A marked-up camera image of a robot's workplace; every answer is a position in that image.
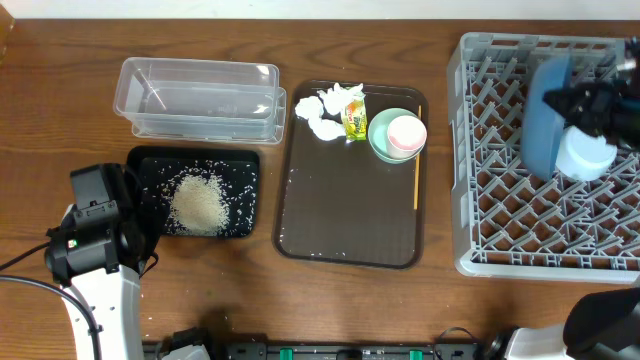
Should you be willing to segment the dark blue plate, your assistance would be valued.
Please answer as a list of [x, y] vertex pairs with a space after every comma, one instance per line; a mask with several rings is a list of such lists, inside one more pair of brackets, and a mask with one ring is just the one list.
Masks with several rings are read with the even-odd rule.
[[550, 58], [533, 73], [525, 102], [520, 157], [527, 170], [548, 181], [553, 177], [564, 118], [545, 101], [548, 91], [565, 88], [571, 78], [569, 56]]

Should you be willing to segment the white light-blue small bowl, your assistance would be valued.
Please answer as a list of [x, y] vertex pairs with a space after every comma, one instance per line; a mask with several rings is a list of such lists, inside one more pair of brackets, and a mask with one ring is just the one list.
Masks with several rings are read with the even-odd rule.
[[556, 158], [557, 169], [578, 181], [593, 181], [604, 175], [614, 162], [618, 148], [604, 136], [592, 137], [575, 126], [561, 138]]

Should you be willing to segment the pile of rice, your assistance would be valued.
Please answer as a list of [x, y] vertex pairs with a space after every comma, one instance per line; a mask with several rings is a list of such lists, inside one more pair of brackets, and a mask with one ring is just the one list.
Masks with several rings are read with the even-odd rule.
[[242, 238], [256, 221], [253, 161], [154, 159], [146, 180], [168, 209], [168, 235]]

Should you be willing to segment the pink cup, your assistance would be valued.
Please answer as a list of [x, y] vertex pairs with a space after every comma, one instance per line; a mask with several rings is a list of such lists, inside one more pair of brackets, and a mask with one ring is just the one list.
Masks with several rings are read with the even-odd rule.
[[386, 137], [387, 151], [391, 158], [408, 158], [426, 143], [427, 129], [418, 118], [402, 115], [389, 123]]

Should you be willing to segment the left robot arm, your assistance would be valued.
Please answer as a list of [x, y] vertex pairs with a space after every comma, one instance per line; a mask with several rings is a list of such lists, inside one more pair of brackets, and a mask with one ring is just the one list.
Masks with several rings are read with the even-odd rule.
[[141, 359], [140, 278], [156, 259], [167, 213], [126, 165], [70, 174], [75, 201], [48, 229], [45, 264], [72, 323], [80, 359]]

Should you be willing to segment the black waste tray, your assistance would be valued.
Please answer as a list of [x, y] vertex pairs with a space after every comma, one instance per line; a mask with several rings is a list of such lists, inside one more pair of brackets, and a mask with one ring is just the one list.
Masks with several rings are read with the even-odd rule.
[[248, 150], [139, 146], [127, 164], [168, 213], [164, 233], [242, 238], [256, 222], [259, 156]]

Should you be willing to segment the grey dishwasher rack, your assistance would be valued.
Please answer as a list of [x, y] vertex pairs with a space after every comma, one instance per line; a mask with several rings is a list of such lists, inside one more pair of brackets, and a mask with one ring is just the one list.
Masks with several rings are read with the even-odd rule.
[[463, 35], [447, 67], [457, 270], [471, 277], [630, 284], [639, 276], [639, 157], [591, 182], [532, 175], [519, 154], [527, 90], [569, 55], [573, 82], [614, 80], [620, 38]]

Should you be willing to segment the clear plastic bin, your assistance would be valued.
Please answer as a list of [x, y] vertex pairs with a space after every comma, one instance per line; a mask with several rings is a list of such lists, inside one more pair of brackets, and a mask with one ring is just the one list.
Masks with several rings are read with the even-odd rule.
[[113, 110], [140, 138], [275, 145], [286, 121], [286, 90], [272, 64], [131, 57]]

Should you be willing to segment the wooden chopstick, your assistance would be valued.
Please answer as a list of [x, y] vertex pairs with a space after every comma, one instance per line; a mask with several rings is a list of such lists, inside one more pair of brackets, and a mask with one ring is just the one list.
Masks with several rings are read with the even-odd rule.
[[[418, 107], [418, 119], [422, 121], [422, 105]], [[417, 150], [415, 156], [415, 171], [414, 171], [414, 197], [413, 197], [413, 209], [417, 211], [419, 204], [419, 183], [420, 183], [420, 153], [424, 144]]]

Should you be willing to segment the green bowl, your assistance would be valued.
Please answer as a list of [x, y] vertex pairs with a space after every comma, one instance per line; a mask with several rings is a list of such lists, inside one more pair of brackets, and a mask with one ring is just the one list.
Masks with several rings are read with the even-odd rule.
[[408, 158], [391, 158], [387, 151], [387, 128], [396, 117], [410, 115], [418, 118], [413, 112], [402, 108], [390, 108], [378, 113], [368, 125], [368, 140], [375, 154], [383, 161], [390, 164], [400, 164], [415, 158], [415, 154]]

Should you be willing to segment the crumpled white tissue left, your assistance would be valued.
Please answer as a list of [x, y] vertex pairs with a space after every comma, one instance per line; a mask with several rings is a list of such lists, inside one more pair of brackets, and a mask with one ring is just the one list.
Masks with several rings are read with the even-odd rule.
[[322, 141], [332, 141], [346, 136], [342, 124], [324, 118], [324, 105], [317, 96], [300, 99], [295, 106], [295, 114], [306, 120], [314, 135]]

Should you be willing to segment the dark brown serving tray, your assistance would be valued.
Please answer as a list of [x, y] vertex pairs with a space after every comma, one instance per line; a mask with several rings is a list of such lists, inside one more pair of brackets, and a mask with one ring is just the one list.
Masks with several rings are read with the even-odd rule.
[[424, 248], [427, 153], [420, 153], [419, 204], [413, 209], [415, 158], [381, 160], [368, 141], [318, 139], [291, 114], [273, 231], [291, 259], [407, 269]]

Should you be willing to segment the yellow green snack wrapper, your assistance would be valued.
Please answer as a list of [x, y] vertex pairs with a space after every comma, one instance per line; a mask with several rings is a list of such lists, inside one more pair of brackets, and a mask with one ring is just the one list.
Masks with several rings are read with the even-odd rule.
[[348, 140], [364, 141], [367, 138], [368, 118], [363, 97], [356, 97], [343, 108], [341, 121]]

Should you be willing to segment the crumpled white tissue top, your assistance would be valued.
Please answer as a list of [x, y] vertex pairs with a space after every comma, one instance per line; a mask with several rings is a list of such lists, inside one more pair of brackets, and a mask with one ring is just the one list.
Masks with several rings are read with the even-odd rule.
[[344, 88], [339, 83], [335, 83], [328, 90], [319, 90], [318, 95], [324, 104], [324, 108], [329, 115], [341, 113], [349, 104], [356, 100], [363, 100], [363, 84]]

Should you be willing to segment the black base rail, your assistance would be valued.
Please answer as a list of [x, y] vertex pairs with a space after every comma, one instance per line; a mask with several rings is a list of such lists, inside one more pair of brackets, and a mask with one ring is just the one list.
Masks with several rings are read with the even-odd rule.
[[390, 343], [294, 343], [270, 341], [257, 335], [223, 340], [205, 328], [191, 328], [174, 333], [161, 341], [145, 341], [145, 359], [212, 360], [476, 360], [482, 347], [472, 340], [461, 343], [436, 342], [414, 344]]

